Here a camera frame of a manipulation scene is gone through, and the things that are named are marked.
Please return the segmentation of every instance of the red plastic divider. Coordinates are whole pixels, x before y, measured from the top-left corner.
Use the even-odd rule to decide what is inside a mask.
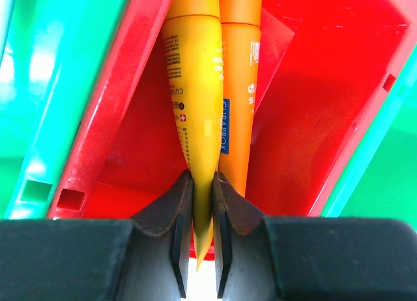
[[[48,217],[81,217],[171,0],[130,0],[84,114]]]

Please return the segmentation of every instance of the teal plastic crate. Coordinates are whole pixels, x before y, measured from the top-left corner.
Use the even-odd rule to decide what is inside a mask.
[[[13,4],[14,0],[0,0],[0,63],[5,50]]]
[[[0,65],[0,217],[45,217],[127,0],[15,0]]]
[[[399,218],[417,229],[417,46],[321,216]]]

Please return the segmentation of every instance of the white logo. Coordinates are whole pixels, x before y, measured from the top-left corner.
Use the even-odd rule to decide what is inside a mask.
[[[248,93],[253,94],[255,92],[255,84],[252,83],[248,86]]]

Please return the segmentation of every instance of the rectangular hole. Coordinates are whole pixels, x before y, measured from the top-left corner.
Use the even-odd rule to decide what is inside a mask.
[[[78,211],[84,202],[85,193],[77,190],[63,189],[57,203],[58,208]]]
[[[388,75],[388,77],[386,78],[386,81],[384,83],[384,89],[388,92],[391,91],[392,86],[394,86],[394,83],[396,81],[395,76],[393,75]]]
[[[22,201],[44,203],[48,200],[52,185],[28,180],[20,199]]]

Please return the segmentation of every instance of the sunscreen tube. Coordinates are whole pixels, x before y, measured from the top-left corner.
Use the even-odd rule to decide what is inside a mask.
[[[173,0],[162,26],[178,135],[194,180],[197,269],[212,240],[211,191],[221,142],[222,27],[218,0]]]
[[[262,0],[220,0],[224,59],[219,172],[245,196],[261,39]]]

